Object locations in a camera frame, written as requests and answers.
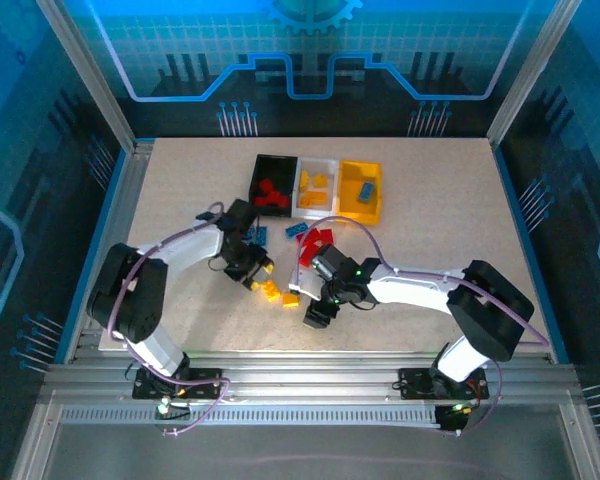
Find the red lego brick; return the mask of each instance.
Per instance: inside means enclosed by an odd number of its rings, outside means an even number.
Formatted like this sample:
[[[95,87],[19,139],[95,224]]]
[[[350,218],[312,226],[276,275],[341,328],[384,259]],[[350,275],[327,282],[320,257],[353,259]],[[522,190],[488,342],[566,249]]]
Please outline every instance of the red lego brick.
[[[277,190],[272,190],[269,192],[269,195],[267,195],[267,203],[269,204],[273,203],[274,205],[277,205],[278,200],[280,200],[280,192]]]
[[[260,180],[258,182],[258,186],[260,187],[260,190],[262,191],[262,193],[264,193],[265,195],[267,195],[269,192],[273,191],[273,182],[271,180],[269,180],[268,178]]]
[[[302,236],[305,233],[307,233],[307,232],[302,232],[302,233],[299,233],[298,235],[296,235],[296,242],[300,243],[300,240],[302,240]],[[305,241],[302,244],[302,246],[306,247],[308,244],[310,244],[310,243],[316,243],[319,240],[320,240],[320,232],[318,232],[317,228],[314,228],[313,230],[311,230],[307,234],[307,238],[305,239]]]
[[[300,255],[300,265],[308,267],[311,264],[311,259],[315,256],[316,252],[320,247],[315,243],[310,243],[304,247],[302,255]]]
[[[333,231],[330,228],[320,230],[320,241],[323,245],[333,245]]]
[[[289,208],[291,201],[289,200],[288,195],[279,195],[278,196],[278,206],[280,208]]]

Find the glass wall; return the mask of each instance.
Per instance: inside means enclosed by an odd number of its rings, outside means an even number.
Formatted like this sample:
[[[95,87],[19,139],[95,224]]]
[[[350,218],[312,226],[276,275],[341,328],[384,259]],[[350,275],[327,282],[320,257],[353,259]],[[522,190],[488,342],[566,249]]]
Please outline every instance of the glass wall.
[[[580,6],[501,151],[569,359],[600,383],[600,0]]]
[[[0,2],[0,479],[55,353],[119,151],[35,2]]]
[[[550,0],[68,0],[137,136],[484,136]]]

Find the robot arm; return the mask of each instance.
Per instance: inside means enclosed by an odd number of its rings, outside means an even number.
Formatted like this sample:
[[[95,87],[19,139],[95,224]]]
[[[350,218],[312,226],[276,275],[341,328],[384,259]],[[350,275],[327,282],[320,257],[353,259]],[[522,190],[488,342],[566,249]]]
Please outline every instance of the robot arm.
[[[432,367],[432,375],[445,381],[460,383],[489,359],[508,361],[523,333],[523,327],[485,299],[465,286],[447,282],[447,276],[460,277],[496,296],[501,302],[528,321],[533,314],[531,302],[508,280],[486,262],[474,260],[464,270],[427,271],[435,273],[420,280],[398,276],[377,258],[358,264],[333,245],[325,245],[311,260],[313,273],[303,271],[295,291],[312,297],[304,323],[313,328],[326,328],[340,306],[365,302],[408,303],[432,308],[451,315],[464,336],[451,347],[445,347]]]
[[[183,375],[189,359],[159,324],[165,295],[184,270],[215,257],[221,257],[226,262],[224,272],[246,288],[264,282],[273,270],[273,261],[265,249],[242,240],[257,216],[252,205],[236,200],[212,225],[164,245],[149,257],[125,293],[114,334],[126,339],[161,374]],[[205,212],[196,217],[196,222],[213,218],[214,214]],[[87,302],[87,314],[103,327],[107,326],[124,278],[152,246],[133,248],[119,243],[109,250]]]

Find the black mounting plate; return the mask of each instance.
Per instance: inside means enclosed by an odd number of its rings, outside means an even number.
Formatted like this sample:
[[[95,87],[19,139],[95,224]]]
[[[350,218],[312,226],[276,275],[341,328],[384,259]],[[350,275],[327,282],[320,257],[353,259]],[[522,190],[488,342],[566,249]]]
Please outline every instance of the black mounting plate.
[[[480,389],[480,398],[486,400],[489,398],[489,386],[486,383],[484,369],[477,368],[474,370],[467,380],[473,381],[475,385],[479,385],[480,381],[484,380],[485,384]],[[475,391],[467,384],[467,380],[458,384],[452,400],[472,400],[476,398]],[[395,384],[396,390],[400,390],[400,398],[402,400],[433,400],[440,399],[433,392],[433,385],[429,375],[428,368],[401,368],[398,370],[398,381]]]
[[[209,380],[220,377],[222,370],[219,368],[187,368],[180,375],[181,380]],[[182,388],[186,389],[185,393],[178,395]],[[220,396],[221,388],[223,387],[220,383],[218,386],[214,386],[213,383],[198,387],[176,386],[159,379],[144,368],[139,368],[131,397],[134,400],[159,400],[166,395],[180,399],[215,400]]]

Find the toy brick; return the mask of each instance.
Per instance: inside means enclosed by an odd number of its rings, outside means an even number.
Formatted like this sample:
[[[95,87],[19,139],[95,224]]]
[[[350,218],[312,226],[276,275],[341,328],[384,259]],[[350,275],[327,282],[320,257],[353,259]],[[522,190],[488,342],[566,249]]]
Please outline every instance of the toy brick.
[[[373,183],[364,182],[362,184],[362,188],[360,189],[360,194],[358,195],[358,201],[367,203],[371,200],[371,194],[373,193]]]
[[[300,185],[298,186],[298,189],[301,192],[304,192],[307,188],[309,188],[309,172],[302,170],[300,172]]]
[[[258,227],[254,243],[263,248],[267,246],[267,227]]]
[[[304,232],[299,233],[298,235],[296,235],[296,241],[298,243],[300,243],[300,240],[302,240],[302,236],[304,235]],[[315,243],[318,240],[320,240],[320,232],[318,232],[317,228],[314,228],[313,230],[311,230],[309,233],[307,233],[307,238],[305,239],[304,243],[302,244],[302,246],[306,246],[310,243]]]
[[[247,233],[245,233],[245,234],[242,236],[242,240],[243,240],[245,243],[252,243],[252,242],[253,242],[253,235],[254,235],[255,233],[256,233],[256,227],[254,227],[254,226],[251,226],[251,227],[249,228],[249,230],[247,231]]]
[[[325,188],[328,184],[329,180],[321,173],[313,177],[313,186],[316,188]]]
[[[278,290],[278,287],[271,279],[262,284],[262,291],[267,296],[267,300],[270,302],[274,302],[280,298],[280,290]]]
[[[282,294],[282,306],[284,308],[293,308],[300,305],[300,298],[293,293]]]
[[[280,200],[280,192],[277,190],[273,190],[267,195],[267,203],[269,204],[277,204],[278,200]]]
[[[306,222],[301,222],[292,227],[285,228],[284,233],[287,235],[288,239],[292,239],[299,233],[306,232],[307,230],[309,230],[309,225],[307,225]]]
[[[262,193],[266,195],[273,191],[273,182],[268,178],[264,178],[258,182],[258,187],[260,187]]]
[[[304,247],[302,255],[300,255],[300,265],[308,267],[311,264],[311,259],[315,256],[320,247],[315,243],[311,243]]]
[[[290,203],[291,203],[291,200],[289,200],[288,195],[280,195],[278,197],[278,206],[280,208],[289,208]]]
[[[298,200],[298,207],[309,208],[311,207],[311,197],[309,195],[302,195]]]
[[[330,228],[320,230],[320,241],[324,245],[333,245],[333,231]]]
[[[327,203],[327,192],[307,192],[306,196],[309,197],[312,205],[324,205]]]

